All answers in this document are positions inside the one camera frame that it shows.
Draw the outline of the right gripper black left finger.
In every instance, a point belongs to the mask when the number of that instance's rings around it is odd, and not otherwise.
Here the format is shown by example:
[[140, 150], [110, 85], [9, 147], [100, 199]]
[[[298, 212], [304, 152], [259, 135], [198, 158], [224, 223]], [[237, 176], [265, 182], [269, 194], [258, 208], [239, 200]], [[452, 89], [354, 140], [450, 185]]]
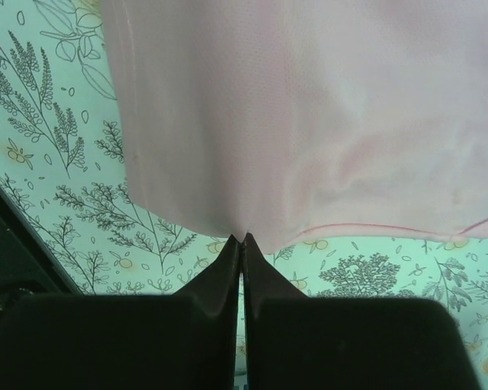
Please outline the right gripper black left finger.
[[0, 389], [230, 389], [239, 249], [168, 295], [37, 294], [0, 323]]

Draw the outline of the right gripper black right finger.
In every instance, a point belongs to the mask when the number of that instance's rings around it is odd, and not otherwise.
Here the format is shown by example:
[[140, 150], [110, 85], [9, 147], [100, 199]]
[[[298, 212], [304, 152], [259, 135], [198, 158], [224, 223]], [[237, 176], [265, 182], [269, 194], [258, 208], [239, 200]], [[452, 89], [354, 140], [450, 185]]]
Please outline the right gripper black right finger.
[[251, 389], [478, 389], [454, 319], [436, 301], [308, 297], [242, 242]]

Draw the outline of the pink t shirt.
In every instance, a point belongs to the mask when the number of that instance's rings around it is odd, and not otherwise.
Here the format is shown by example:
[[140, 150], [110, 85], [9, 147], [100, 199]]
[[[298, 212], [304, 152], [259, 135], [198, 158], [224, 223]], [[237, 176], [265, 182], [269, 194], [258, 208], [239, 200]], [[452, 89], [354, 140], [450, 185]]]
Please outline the pink t shirt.
[[262, 250], [488, 237], [488, 1], [103, 1], [129, 196]]

